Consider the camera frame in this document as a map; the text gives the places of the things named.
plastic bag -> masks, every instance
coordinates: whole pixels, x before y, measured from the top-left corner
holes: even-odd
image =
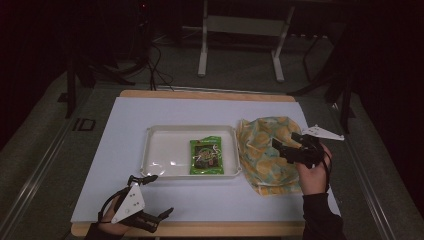
[[[242,120],[237,129],[240,162],[251,187],[260,195],[300,192],[299,175],[294,164],[280,157],[272,138],[284,145],[300,147],[291,133],[301,133],[289,117],[264,117],[252,122]]]
[[[190,174],[224,174],[221,137],[190,140]]]

gray floor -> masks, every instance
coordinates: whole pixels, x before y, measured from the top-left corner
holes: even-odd
[[[170,43],[166,37],[155,41],[161,51],[158,70],[162,73],[163,79],[159,75],[155,76],[159,89],[199,88],[199,90],[284,94],[308,84],[301,59],[311,44],[310,40],[291,37],[286,41],[281,56],[286,81],[279,83],[275,81],[269,48],[275,39],[260,39],[261,44],[235,39],[236,41],[231,41],[232,44],[229,45],[224,41],[228,36],[212,36],[207,75],[199,78],[197,67],[200,39],[198,35],[191,35],[191,33],[187,33],[187,36],[182,46]],[[324,39],[311,53],[308,62],[312,74],[322,67],[330,51],[331,44]],[[159,58],[159,52],[152,49],[151,57],[152,61],[156,61]],[[131,88],[148,89],[150,73],[144,70],[128,77],[128,80],[137,83]],[[52,83],[43,99],[0,153],[2,224],[7,213],[14,206],[13,203],[20,191],[28,189],[26,186],[28,179],[35,179],[38,180],[35,182],[40,183],[35,187],[30,186],[34,191],[29,193],[30,197],[24,201],[26,205],[21,211],[14,212],[15,218],[13,216],[7,218],[14,219],[16,222],[10,229],[9,239],[76,239],[68,232],[73,208],[114,99],[122,89],[127,88],[129,87],[108,80],[99,80],[94,89],[78,87],[78,109],[70,119],[65,119],[66,104],[57,102],[59,95],[66,92],[65,75]],[[302,100],[304,106],[313,108],[314,104],[322,104],[325,89],[324,86],[308,93]],[[362,173],[367,180],[366,186],[357,190],[364,191],[365,196],[370,194],[367,191],[371,190],[378,196],[376,199],[365,199],[371,201],[368,203],[369,206],[375,206],[373,203],[381,206],[382,211],[376,209],[374,212],[382,213],[377,217],[383,217],[382,222],[387,223],[387,226],[379,228],[375,223],[369,222],[370,219],[374,219],[371,216],[372,209],[358,211],[357,215],[346,219],[346,235],[349,239],[424,239],[423,220],[399,181],[385,146],[356,95],[353,96],[351,108],[355,117],[349,119],[351,134],[347,140],[352,146],[351,149],[354,149],[351,154],[360,159]],[[320,114],[324,114],[311,111],[311,109],[308,112],[307,119],[319,119]],[[82,117],[96,119],[98,127],[92,132],[72,131],[76,118]],[[31,178],[31,174],[38,169],[39,164],[45,171],[41,174],[37,172],[36,176]],[[351,169],[344,170],[353,174]],[[344,194],[344,191],[348,190],[340,189],[340,196],[348,196]],[[343,202],[365,201],[362,198],[349,199],[348,197],[338,200],[341,208],[343,208]],[[365,234],[358,236],[355,234],[355,229],[361,229],[360,232]],[[287,239],[299,239],[299,237],[287,237]]]

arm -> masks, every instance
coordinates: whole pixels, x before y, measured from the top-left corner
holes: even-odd
[[[331,153],[323,145],[325,162],[330,163]],[[323,164],[308,169],[304,164],[296,163],[299,172],[300,186],[303,196],[303,211],[305,229],[303,239],[346,239],[343,234],[343,220],[331,212],[328,206],[328,193],[326,193],[326,172]]]
[[[112,203],[103,216],[101,223],[92,223],[90,225],[90,229],[84,238],[85,240],[119,240],[128,230],[130,230],[130,227],[123,224],[110,223],[110,220],[112,220],[113,216],[115,215],[113,208],[115,207],[118,198],[119,197],[115,197],[112,200]]]

green package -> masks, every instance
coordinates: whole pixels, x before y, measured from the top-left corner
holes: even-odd
[[[224,174],[221,137],[209,136],[190,140],[190,174]]]

table leg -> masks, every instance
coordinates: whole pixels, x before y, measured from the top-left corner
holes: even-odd
[[[206,76],[206,64],[208,60],[208,1],[203,1],[203,26],[202,26],[202,49],[200,51],[199,70],[197,75],[199,77]]]
[[[284,25],[281,29],[281,35],[280,35],[280,40],[278,42],[278,45],[274,50],[271,51],[272,62],[274,64],[275,77],[278,82],[284,82],[284,75],[283,75],[283,70],[281,69],[281,62],[280,62],[280,53],[281,53],[281,49],[283,48],[284,41],[286,40],[286,37],[287,37],[287,32],[290,27],[290,21],[293,17],[294,9],[295,9],[294,6],[290,7],[289,13],[287,14],[286,21],[284,22]]]

